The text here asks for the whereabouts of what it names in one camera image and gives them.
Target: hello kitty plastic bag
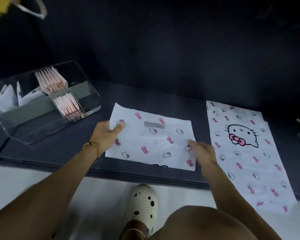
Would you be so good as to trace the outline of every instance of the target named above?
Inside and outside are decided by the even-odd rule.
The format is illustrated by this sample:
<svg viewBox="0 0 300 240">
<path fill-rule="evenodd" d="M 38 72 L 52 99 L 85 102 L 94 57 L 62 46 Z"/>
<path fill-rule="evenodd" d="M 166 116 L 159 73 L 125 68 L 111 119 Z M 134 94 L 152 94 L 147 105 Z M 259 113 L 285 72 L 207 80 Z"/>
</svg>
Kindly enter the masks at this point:
<svg viewBox="0 0 300 240">
<path fill-rule="evenodd" d="M 287 214 L 297 202 L 261 112 L 207 101 L 217 162 L 255 208 Z"/>
<path fill-rule="evenodd" d="M 189 139 L 195 141 L 191 121 L 128 109 L 115 104 L 110 128 L 125 122 L 106 157 L 194 171 L 196 157 Z"/>
</svg>

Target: white floor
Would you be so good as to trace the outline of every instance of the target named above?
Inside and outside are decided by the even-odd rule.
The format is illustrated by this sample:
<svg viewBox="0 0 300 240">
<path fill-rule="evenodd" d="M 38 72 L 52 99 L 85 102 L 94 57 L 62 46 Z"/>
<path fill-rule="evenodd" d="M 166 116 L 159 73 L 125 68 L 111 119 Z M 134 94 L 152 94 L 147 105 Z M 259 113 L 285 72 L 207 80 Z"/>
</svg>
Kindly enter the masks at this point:
<svg viewBox="0 0 300 240">
<path fill-rule="evenodd" d="M 0 209 L 49 173 L 0 167 Z M 118 239 L 129 195 L 136 184 L 85 177 L 76 191 L 57 239 Z M 216 207 L 211 191 L 151 185 L 158 195 L 155 230 L 185 205 Z M 260 212 L 283 240 L 300 240 L 300 202 L 288 216 Z"/>
</svg>

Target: person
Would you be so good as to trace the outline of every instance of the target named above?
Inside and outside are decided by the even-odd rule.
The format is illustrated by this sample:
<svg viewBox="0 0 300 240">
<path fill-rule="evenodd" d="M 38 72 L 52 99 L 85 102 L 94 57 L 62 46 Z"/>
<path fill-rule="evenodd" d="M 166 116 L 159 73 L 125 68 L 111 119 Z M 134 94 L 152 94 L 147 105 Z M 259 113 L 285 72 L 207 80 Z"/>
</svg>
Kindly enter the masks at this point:
<svg viewBox="0 0 300 240">
<path fill-rule="evenodd" d="M 0 210 L 0 240 L 50 239 L 66 213 L 78 185 L 90 166 L 116 141 L 125 123 L 109 129 L 99 122 L 83 149 L 56 172 L 22 193 Z M 133 190 L 126 213 L 122 240 L 158 239 L 281 239 L 238 193 L 216 160 L 212 145 L 188 141 L 208 181 L 216 208 L 184 206 L 172 213 L 153 233 L 158 201 L 147 185 Z"/>
</svg>

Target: beaded bracelet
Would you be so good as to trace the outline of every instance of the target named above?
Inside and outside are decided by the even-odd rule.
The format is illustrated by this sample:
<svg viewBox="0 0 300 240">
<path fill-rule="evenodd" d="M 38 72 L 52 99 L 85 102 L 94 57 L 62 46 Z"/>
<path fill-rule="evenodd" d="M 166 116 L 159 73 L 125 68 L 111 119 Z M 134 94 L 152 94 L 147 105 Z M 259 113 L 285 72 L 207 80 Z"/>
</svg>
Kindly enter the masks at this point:
<svg viewBox="0 0 300 240">
<path fill-rule="evenodd" d="M 98 157 L 96 158 L 96 161 L 97 161 L 97 159 L 100 157 L 100 155 L 99 155 L 100 149 L 99 149 L 98 145 L 96 143 L 90 141 L 90 142 L 85 143 L 83 145 L 82 149 L 84 149 L 87 145 L 93 145 L 96 148 L 96 150 L 98 152 Z"/>
</svg>

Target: clear plastic container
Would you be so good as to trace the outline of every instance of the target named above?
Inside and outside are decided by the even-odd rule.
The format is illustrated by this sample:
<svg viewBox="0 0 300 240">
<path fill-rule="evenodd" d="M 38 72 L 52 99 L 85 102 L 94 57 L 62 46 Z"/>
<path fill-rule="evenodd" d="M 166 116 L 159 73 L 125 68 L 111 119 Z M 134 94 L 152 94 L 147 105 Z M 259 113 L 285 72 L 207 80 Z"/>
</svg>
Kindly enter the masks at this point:
<svg viewBox="0 0 300 240">
<path fill-rule="evenodd" d="M 22 92 L 28 94 L 39 86 L 35 72 L 49 67 L 51 66 L 2 79 L 0 91 L 4 85 L 11 84 L 17 94 L 18 81 Z M 68 81 L 68 88 L 43 96 L 23 106 L 16 105 L 5 112 L 0 110 L 0 125 L 10 138 L 30 144 L 100 110 L 100 95 L 77 62 L 67 61 L 55 64 L 53 67 Z M 52 98 L 64 95 L 65 92 L 71 92 L 79 102 L 80 117 L 74 116 L 74 113 L 63 117 L 53 103 Z"/>
</svg>

